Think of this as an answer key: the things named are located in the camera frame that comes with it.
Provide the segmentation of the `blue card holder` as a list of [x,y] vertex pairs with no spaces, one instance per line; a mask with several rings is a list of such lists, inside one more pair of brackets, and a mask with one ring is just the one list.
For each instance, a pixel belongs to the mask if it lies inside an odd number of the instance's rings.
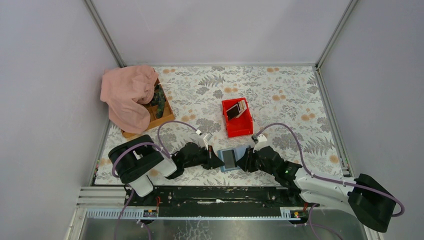
[[217,156],[224,163],[223,166],[220,166],[221,172],[239,170],[241,167],[237,165],[237,161],[244,156],[246,149],[250,147],[250,145],[240,145],[233,148],[218,150]]

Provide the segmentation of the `red plastic bin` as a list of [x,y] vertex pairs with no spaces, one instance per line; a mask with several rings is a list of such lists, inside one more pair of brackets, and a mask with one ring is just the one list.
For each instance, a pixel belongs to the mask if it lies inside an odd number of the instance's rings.
[[[239,117],[230,118],[230,113],[233,113],[234,110],[238,110],[237,104],[239,102],[243,104],[245,110]],[[222,100],[221,104],[224,126],[229,138],[253,134],[253,118],[245,97]]]

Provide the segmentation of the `dark grey card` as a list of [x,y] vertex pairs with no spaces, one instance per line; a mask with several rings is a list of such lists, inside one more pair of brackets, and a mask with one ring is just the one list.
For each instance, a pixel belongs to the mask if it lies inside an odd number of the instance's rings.
[[242,111],[242,107],[240,105],[240,103],[236,103],[235,105],[233,105],[232,107],[230,107],[229,109],[226,110],[226,116],[228,121],[231,121],[232,119],[235,119],[239,116],[239,114]]

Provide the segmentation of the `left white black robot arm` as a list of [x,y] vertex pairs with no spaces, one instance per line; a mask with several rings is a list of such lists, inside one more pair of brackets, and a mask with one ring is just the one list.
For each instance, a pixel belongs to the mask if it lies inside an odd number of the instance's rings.
[[201,166],[213,170],[225,165],[211,145],[200,146],[194,142],[186,143],[167,157],[165,149],[147,134],[112,148],[108,158],[112,163],[112,175],[129,185],[139,197],[145,197],[154,189],[148,177],[151,170],[173,180],[183,175],[186,168]]

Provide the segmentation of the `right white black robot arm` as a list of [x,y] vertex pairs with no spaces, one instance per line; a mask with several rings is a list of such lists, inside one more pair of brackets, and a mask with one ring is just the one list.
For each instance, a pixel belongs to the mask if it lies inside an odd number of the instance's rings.
[[319,204],[356,217],[363,225],[380,233],[388,230],[396,202],[381,184],[369,175],[359,177],[318,176],[307,173],[301,164],[285,161],[267,146],[255,151],[249,147],[236,161],[245,172],[270,174],[290,192],[294,202]]

